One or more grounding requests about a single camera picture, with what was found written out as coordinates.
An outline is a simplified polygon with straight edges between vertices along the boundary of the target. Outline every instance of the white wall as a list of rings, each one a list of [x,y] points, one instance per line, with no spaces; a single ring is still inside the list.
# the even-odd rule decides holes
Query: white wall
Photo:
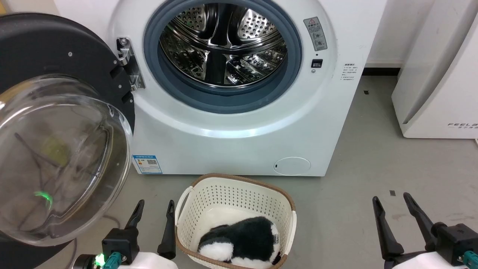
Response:
[[[367,67],[401,67],[434,0],[388,0]]]

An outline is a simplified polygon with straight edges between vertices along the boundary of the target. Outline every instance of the metal hinge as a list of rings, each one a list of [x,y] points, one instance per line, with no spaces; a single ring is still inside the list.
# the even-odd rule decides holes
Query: metal hinge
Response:
[[[131,40],[126,37],[120,37],[116,40],[116,45],[118,47],[119,64],[124,67],[130,77],[131,91],[144,89],[143,76],[138,66]]]

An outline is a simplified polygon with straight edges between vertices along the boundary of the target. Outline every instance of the basket handle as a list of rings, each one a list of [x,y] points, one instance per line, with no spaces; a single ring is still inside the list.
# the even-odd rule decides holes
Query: basket handle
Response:
[[[292,248],[292,242],[294,241],[295,237],[295,229],[297,228],[297,214],[295,211],[292,211],[292,228],[291,228],[291,236],[289,238],[289,242],[287,242],[287,245],[285,246],[285,251],[284,254],[289,255],[289,252],[291,251]]]
[[[183,194],[181,194],[181,197],[179,197],[178,204],[176,207],[176,211],[174,212],[174,225],[178,225],[178,220],[179,220],[179,214],[181,213],[181,208],[183,207],[183,203],[185,202],[186,196],[193,190],[193,186],[189,186]]]

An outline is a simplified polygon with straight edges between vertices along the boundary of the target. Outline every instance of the plush animal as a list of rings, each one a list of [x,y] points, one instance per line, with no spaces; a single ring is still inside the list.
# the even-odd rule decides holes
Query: plush animal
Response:
[[[265,217],[212,228],[201,237],[198,253],[218,261],[267,269],[280,260],[279,231]]]

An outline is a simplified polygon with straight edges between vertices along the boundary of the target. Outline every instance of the round panel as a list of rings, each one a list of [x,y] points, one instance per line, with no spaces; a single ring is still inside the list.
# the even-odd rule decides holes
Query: round panel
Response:
[[[41,76],[0,94],[0,230],[34,246],[77,237],[118,195],[131,136],[77,79]]]
[[[287,157],[274,164],[274,170],[285,176],[299,176],[310,169],[310,162],[300,157]]]

